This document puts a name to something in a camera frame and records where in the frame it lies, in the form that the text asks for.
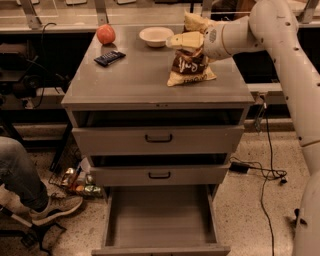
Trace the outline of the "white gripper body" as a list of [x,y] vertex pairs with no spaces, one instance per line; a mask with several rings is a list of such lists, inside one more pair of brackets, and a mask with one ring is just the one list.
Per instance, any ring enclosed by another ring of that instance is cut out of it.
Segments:
[[212,60],[262,50],[262,46],[251,32],[248,16],[234,21],[215,22],[204,32],[203,54]]

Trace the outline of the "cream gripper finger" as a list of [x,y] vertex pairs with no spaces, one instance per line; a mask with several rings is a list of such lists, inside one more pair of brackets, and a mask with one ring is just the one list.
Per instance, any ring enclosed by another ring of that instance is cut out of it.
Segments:
[[169,37],[166,40],[166,46],[176,50],[193,51],[201,48],[203,41],[203,35],[199,31],[193,31]]

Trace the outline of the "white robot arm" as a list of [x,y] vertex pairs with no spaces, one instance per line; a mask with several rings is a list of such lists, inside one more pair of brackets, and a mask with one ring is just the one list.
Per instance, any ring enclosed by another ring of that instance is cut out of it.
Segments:
[[166,46],[198,50],[211,60],[265,50],[273,61],[310,178],[305,187],[293,256],[320,256],[320,74],[303,51],[299,23],[287,0],[255,0],[248,16],[211,21],[185,15],[185,29]]

